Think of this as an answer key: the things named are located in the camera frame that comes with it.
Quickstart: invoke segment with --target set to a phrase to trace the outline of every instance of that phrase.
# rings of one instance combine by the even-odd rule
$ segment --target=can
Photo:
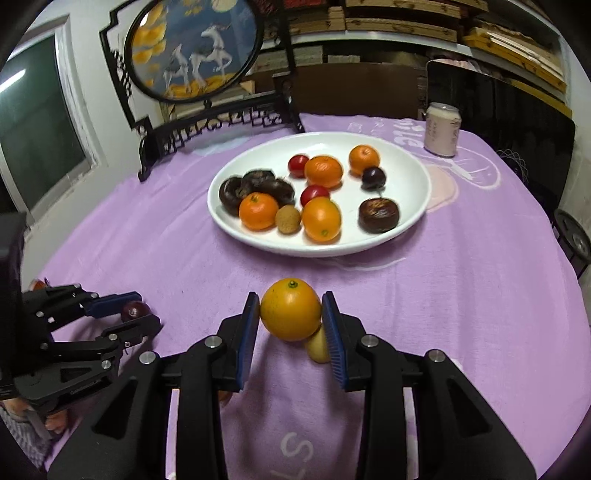
[[[461,124],[462,116],[456,107],[445,103],[429,104],[425,128],[425,150],[440,157],[455,157]]]

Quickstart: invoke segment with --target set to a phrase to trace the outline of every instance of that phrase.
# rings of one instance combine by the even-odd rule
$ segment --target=window
[[[93,165],[66,63],[65,25],[19,46],[0,72],[0,174],[29,224]]]

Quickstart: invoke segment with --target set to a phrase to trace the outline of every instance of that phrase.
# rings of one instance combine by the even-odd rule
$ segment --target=metal screw
[[[578,233],[573,233],[573,242],[579,252],[581,252],[583,255],[589,254],[585,241]]]
[[[437,363],[440,364],[441,362],[443,362],[447,357],[445,356],[445,353],[443,353],[441,350],[430,350],[429,351],[429,358]]]
[[[144,352],[139,356],[139,362],[144,365],[149,365],[154,360],[156,360],[156,354],[154,352]]]
[[[209,336],[205,339],[205,346],[209,348],[216,348],[222,344],[222,339],[217,335]]]
[[[376,346],[378,343],[379,338],[375,335],[364,335],[363,337],[361,337],[361,345],[363,346],[371,348],[373,346]]]

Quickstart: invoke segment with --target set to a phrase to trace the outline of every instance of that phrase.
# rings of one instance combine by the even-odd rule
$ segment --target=painting
[[[153,98],[185,103],[243,70],[255,53],[256,19],[246,0],[162,0],[128,36],[134,82]]]

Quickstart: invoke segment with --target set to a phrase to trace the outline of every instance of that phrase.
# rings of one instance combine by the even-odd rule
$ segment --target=fruit plate
[[[394,200],[400,208],[400,221],[385,233],[367,233],[358,225],[359,205],[378,197],[375,192],[361,189],[361,180],[349,174],[349,152],[357,145],[370,145],[381,157],[380,167],[387,176],[382,196]],[[294,235],[283,235],[277,228],[254,232],[244,227],[239,218],[230,215],[219,199],[219,188],[232,175],[243,176],[249,170],[272,170],[284,177],[295,190],[295,206],[301,210],[300,195],[306,188],[305,179],[290,177],[287,163],[297,154],[310,158],[330,155],[343,166],[340,188],[330,193],[339,206],[342,229],[339,237],[328,244],[311,241],[303,228]],[[413,226],[425,212],[431,198],[431,179],[427,169],[406,150],[380,138],[347,132],[312,132],[279,138],[257,145],[238,155],[222,168],[213,179],[207,193],[207,207],[217,225],[237,240],[253,247],[292,257],[337,257],[361,252],[400,235]]]

